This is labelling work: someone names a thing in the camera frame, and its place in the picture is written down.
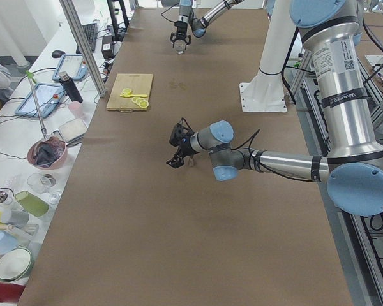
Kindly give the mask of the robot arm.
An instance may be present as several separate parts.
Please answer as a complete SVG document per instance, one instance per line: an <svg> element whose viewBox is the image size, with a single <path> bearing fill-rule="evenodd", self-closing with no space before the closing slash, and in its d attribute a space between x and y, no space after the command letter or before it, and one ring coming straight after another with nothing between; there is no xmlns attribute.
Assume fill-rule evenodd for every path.
<svg viewBox="0 0 383 306"><path fill-rule="evenodd" d="M194 131L181 119L170 136L177 150L169 166L178 168L186 157L206 151L219 181L235 178L242 169L271 172L324 184L334 206L347 213L382 213L383 145L375 137L355 50L362 21L361 1L277 1L258 73L240 85L244 111L282 111L283 70L300 38L315 68L323 122L317 124L311 111L298 116L306 144L326 147L326 156L256 150L251 141L234 148L228 122Z"/></svg>
<svg viewBox="0 0 383 306"><path fill-rule="evenodd" d="M178 54L182 54L191 44L191 36L187 33L188 26L194 37L201 38L217 18L239 3L241 3L239 0L220 1L202 17L197 17L192 7L193 1L178 1L176 5L179 6L179 14L174 22L176 32L170 35L172 47Z"/></svg>

